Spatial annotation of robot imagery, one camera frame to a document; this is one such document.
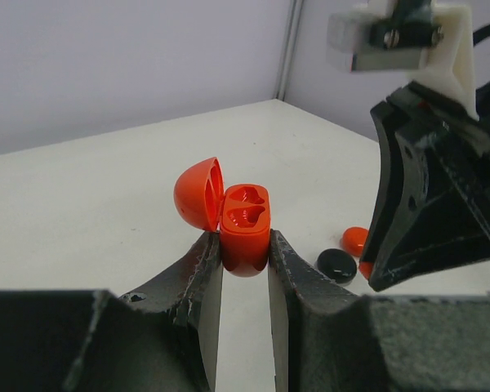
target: open egg lid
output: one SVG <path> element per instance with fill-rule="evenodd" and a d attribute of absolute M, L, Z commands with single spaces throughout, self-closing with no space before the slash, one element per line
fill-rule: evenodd
<path fill-rule="evenodd" d="M 217 158 L 209 158 L 190 167 L 174 187 L 174 204 L 190 225 L 216 231 L 225 191 Z"/>

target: black 3d-printed part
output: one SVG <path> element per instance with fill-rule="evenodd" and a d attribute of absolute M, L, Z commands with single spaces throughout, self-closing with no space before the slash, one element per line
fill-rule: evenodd
<path fill-rule="evenodd" d="M 205 233 L 121 299 L 0 292 L 0 390 L 214 390 L 222 272 Z"/>
<path fill-rule="evenodd" d="M 490 390 L 490 297 L 358 298 L 277 231 L 269 295 L 276 390 Z"/>
<path fill-rule="evenodd" d="M 381 179 L 362 262 L 383 290 L 490 260 L 490 127 L 415 83 L 372 110 Z"/>

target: black cable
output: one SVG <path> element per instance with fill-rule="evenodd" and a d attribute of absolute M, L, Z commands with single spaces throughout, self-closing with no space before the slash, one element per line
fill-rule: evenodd
<path fill-rule="evenodd" d="M 474 31 L 474 46 L 487 38 L 490 38 L 490 24 L 487 24 Z"/>

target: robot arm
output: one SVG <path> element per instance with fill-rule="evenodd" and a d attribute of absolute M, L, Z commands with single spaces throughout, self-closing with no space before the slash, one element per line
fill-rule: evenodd
<path fill-rule="evenodd" d="M 470 9 L 371 0 L 331 16 L 327 33 L 329 60 L 350 72 L 411 81 L 371 111 L 381 179 L 360 260 L 371 287 L 490 260 L 490 83 L 479 118 Z"/>

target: black pebble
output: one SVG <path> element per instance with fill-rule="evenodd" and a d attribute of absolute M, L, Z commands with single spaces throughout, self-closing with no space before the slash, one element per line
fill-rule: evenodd
<path fill-rule="evenodd" d="M 338 284 L 351 282 L 358 272 L 356 260 L 341 249 L 327 249 L 321 252 L 316 268 Z"/>

